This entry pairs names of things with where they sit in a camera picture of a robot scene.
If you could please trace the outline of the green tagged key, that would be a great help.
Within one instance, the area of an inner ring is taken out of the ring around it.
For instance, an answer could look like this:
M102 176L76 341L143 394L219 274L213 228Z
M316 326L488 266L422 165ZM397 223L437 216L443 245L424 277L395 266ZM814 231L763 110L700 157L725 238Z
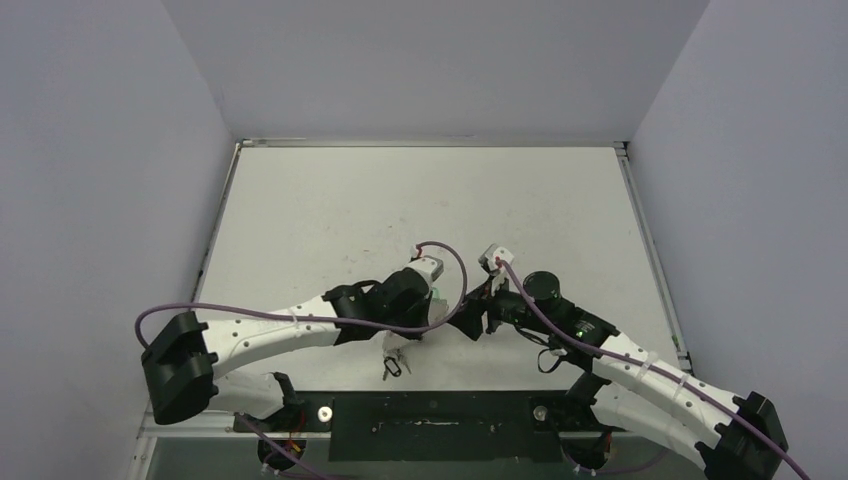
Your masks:
M438 288L431 291L430 309L435 310L439 315L444 315L448 311L448 301L442 297Z

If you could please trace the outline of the metal key holder ring plate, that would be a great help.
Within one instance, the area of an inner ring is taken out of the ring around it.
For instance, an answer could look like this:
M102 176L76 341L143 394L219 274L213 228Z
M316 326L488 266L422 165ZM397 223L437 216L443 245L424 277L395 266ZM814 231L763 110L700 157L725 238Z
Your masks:
M431 327L442 321L450 311L447 299L438 298L433 295L425 306L416 307L413 310L413 327ZM399 334L393 331L385 333L383 338L383 351L385 353L400 351L404 347L423 339L423 334Z

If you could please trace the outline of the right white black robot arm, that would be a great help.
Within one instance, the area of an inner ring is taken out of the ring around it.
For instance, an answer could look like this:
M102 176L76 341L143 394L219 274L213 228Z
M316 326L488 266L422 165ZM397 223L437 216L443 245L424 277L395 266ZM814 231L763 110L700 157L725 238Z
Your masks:
M565 299L550 272L530 274L517 291L505 275L490 277L465 296L449 323L472 340L512 326L580 368L565 402L577 428L597 423L638 434L709 479L771 479L787 460L788 442L769 399L719 389L663 361Z

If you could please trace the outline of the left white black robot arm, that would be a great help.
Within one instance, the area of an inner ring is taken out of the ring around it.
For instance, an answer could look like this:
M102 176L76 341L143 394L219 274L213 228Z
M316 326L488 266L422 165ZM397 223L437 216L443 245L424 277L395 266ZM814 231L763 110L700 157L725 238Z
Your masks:
M141 356L155 422L171 425L220 410L245 413L273 430L290 428L299 401L289 377L243 367L295 350L368 341L393 327L417 339L442 271L436 260L420 258L383 282L337 286L272 319L202 322L193 310L175 315Z

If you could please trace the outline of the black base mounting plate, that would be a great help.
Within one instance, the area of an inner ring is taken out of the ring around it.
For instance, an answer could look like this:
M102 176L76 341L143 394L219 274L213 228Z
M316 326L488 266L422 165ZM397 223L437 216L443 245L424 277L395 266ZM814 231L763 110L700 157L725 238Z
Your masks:
M563 390L301 392L293 406L233 428L327 436L338 462L558 462L564 445L599 450L612 431Z

